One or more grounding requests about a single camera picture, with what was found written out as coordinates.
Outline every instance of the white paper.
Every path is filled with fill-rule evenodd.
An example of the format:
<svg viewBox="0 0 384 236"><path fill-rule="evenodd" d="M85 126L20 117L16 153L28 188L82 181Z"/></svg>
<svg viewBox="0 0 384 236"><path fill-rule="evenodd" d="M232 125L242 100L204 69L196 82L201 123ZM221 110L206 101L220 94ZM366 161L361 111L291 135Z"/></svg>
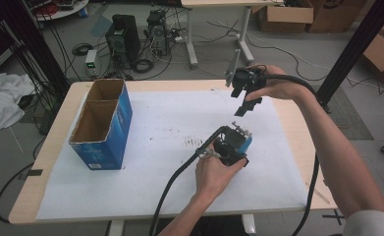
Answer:
<svg viewBox="0 0 384 236"><path fill-rule="evenodd" d="M252 132L249 164L208 214L300 209L306 192L272 101L244 117L227 90L132 92L133 120L121 170L91 171L68 145L53 167L37 219L151 217L173 173L221 126ZM70 136L75 121L69 131ZM192 163L171 187L161 215L179 213L195 191Z"/></svg>

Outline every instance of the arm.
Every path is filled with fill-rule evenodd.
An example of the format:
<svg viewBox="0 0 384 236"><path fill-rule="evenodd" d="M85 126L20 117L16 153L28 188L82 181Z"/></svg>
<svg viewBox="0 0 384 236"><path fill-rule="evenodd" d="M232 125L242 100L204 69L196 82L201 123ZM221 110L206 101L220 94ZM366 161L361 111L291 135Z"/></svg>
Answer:
<svg viewBox="0 0 384 236"><path fill-rule="evenodd" d="M284 73L276 67L267 68L271 74ZM384 212L384 198L357 150L307 88L294 83L271 81L265 88L250 93L246 100L264 95L292 99L299 107L313 139L323 176L346 218L363 209Z"/></svg>
<svg viewBox="0 0 384 236"><path fill-rule="evenodd" d="M195 195L182 212L158 235L189 236L200 217L246 163L247 161L242 159L232 166L226 166L216 157L200 159L195 170Z"/></svg>

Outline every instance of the blue box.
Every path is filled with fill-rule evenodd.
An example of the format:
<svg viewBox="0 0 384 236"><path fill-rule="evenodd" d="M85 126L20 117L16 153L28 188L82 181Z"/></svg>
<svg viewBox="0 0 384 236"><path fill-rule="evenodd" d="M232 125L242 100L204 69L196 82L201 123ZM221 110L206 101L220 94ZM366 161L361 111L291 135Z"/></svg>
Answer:
<svg viewBox="0 0 384 236"><path fill-rule="evenodd" d="M123 80L96 80L69 144L91 170L121 169L133 110Z"/></svg>

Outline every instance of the white cloth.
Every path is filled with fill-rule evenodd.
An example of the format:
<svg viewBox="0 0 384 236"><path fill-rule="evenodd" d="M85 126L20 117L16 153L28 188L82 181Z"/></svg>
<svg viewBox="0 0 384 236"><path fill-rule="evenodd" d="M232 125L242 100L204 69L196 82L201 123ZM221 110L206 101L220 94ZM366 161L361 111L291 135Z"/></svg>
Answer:
<svg viewBox="0 0 384 236"><path fill-rule="evenodd" d="M21 97L34 92L28 75L0 74L0 129L9 127L24 116L18 106Z"/></svg>
<svg viewBox="0 0 384 236"><path fill-rule="evenodd" d="M384 212L361 210L351 215L344 236L384 236Z"/></svg>

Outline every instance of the gray floor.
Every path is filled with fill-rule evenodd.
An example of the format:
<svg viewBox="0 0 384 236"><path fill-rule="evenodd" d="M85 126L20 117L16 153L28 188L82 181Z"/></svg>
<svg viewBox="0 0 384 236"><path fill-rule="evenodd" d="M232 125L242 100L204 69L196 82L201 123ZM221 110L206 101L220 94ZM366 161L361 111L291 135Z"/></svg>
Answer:
<svg viewBox="0 0 384 236"><path fill-rule="evenodd" d="M104 38L92 36L90 31L101 14L111 7L117 8L121 6L101 6L100 4L95 4L89 8L91 14L88 18L83 19L73 15L54 22L71 58L73 57L71 50L76 44L88 42L95 45L97 41L104 41ZM219 9L215 8L194 9L194 40L207 40L203 36L213 38L224 35L226 29L211 26L206 21L214 24L221 23L230 27L236 20L241 19L242 12L242 8L222 8L221 13ZM184 27L186 25L184 15L181 15L181 22ZM49 42L57 60L64 67L63 57L58 49L57 42L51 35L49 26L51 25L47 25L43 30L45 38ZM310 79L318 79L328 73L327 70L320 67L331 68L333 66L356 27L357 25L354 25L350 31L345 33L266 33L260 32L257 29L255 19L251 18L248 34L250 35L250 40L258 46L270 47L270 44L273 44L276 47L300 56L308 62L301 62L300 70L302 74ZM226 70L229 61L232 59L236 47L234 37L225 37L211 43L197 42L195 49L199 59L199 66L194 70L190 70L185 46L183 44L176 45L173 48L172 64L168 67L167 71L152 80L222 79L222 73ZM249 48L257 62L276 64L285 69L289 74L296 74L296 62L288 54L272 48L255 48L251 45ZM101 55L106 53L107 50L103 50ZM108 57L105 55L101 58L103 65L107 65ZM84 58L77 57L73 65L78 74L84 77L83 60ZM135 79L152 76L160 72L165 65L165 62L161 61L156 63L155 68L146 75L135 73L132 73L132 75ZM12 58L1 67L1 72L21 75L24 70ZM75 73L69 70L68 77L73 78L74 76ZM353 80L360 81L372 77L372 75L364 65L358 62L351 71L350 77ZM313 85L321 85L322 82L321 80L311 83ZM384 146L384 93L378 93L375 80L368 80L366 85L357 85L355 87L344 81L342 88L374 137L374 141L353 141L353 143L384 194L384 154L380 152L380 147ZM43 136L38 134L34 125L29 123L17 123L10 128L0 130L0 191L15 173L32 162L33 150L43 138ZM4 197L0 201L0 212L4 217L7 217L23 184L24 180L16 179L5 192ZM336 219L324 218L322 217L323 214L333 214L333 211L313 211L300 235L331 235L341 233L345 221L342 220L342 225L339 225ZM297 227L301 217L301 212L258 213L255 215L258 235L290 235ZM96 236L105 235L106 225L107 222L105 221L38 225L10 225L0 222L0 235ZM125 235L146 235L148 225L148 220L127 221Z"/></svg>

